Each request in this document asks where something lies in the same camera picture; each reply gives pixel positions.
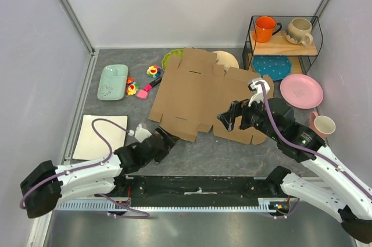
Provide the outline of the brown cardboard box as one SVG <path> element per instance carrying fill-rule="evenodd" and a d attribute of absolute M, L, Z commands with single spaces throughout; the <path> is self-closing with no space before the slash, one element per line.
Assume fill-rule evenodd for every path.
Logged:
<path fill-rule="evenodd" d="M 248 83 L 260 74 L 216 63 L 216 54 L 203 49 L 184 48 L 182 57 L 169 60 L 162 75 L 149 119 L 167 132 L 194 142 L 200 132 L 210 130 L 220 138 L 246 145 L 263 143 L 267 136 L 253 127 L 240 130 L 241 118 L 227 131 L 217 115 L 228 110 L 232 101 L 252 96 Z"/>

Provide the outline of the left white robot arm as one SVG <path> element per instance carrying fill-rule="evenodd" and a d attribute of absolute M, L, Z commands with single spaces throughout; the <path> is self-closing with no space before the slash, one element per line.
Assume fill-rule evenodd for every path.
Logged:
<path fill-rule="evenodd" d="M 179 137 L 157 127 L 152 134 L 142 124 L 129 135 L 135 142 L 109 154 L 86 162 L 55 166 L 47 160 L 40 163 L 20 184 L 20 207 L 34 219 L 51 212 L 57 205 L 78 198 L 127 192 L 125 177 L 149 162 L 161 162 L 179 141 Z"/>

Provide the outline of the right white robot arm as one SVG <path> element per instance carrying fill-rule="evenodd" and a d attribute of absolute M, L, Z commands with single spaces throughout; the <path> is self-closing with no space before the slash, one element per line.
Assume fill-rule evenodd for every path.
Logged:
<path fill-rule="evenodd" d="M 284 155 L 316 173 L 330 188 L 317 187 L 278 166 L 266 178 L 271 196 L 284 193 L 303 200 L 340 222 L 355 240 L 371 243 L 371 188 L 351 173 L 312 129 L 296 122 L 293 109 L 283 99 L 251 105 L 233 101 L 217 118 L 232 131 L 237 117 L 241 118 L 240 130 L 253 127 L 267 135 Z"/>

